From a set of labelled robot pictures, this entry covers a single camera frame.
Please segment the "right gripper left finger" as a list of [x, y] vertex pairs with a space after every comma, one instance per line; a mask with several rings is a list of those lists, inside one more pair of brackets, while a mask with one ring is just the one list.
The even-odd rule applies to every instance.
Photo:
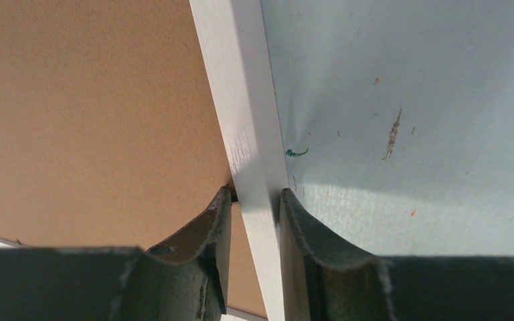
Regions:
[[231, 191], [150, 247], [34, 247], [0, 239], [0, 320], [220, 320]]

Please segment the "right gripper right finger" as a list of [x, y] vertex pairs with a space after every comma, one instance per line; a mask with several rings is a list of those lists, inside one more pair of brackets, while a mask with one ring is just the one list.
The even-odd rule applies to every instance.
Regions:
[[514, 320], [514, 257], [378, 256], [280, 194], [287, 320]]

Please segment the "brown backing board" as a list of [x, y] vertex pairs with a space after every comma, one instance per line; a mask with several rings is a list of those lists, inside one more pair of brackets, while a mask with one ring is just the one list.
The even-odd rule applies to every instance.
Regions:
[[188, 1], [0, 1], [0, 237], [141, 247], [233, 183]]

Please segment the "white picture frame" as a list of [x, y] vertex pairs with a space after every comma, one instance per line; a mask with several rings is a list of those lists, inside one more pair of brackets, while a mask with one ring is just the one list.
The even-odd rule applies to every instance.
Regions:
[[235, 1], [188, 1], [238, 200], [232, 207], [232, 252], [228, 304], [231, 313], [283, 320], [278, 246], [270, 190], [283, 187], [282, 147], [272, 154], [258, 144], [258, 116], [278, 132], [271, 83], [250, 78], [256, 46], [258, 72], [268, 75], [266, 44], [260, 33], [260, 4], [250, 1], [248, 27]]

